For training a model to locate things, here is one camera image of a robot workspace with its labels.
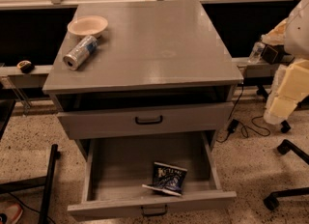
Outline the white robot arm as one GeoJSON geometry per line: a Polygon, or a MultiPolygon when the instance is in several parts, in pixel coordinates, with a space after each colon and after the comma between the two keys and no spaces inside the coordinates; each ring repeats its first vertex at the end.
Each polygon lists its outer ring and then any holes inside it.
{"type": "Polygon", "coordinates": [[[285,52],[295,57],[287,67],[278,68],[267,99],[264,119],[277,125],[309,96],[309,0],[301,0],[286,19],[262,35],[262,42],[284,45],[285,52]]]}

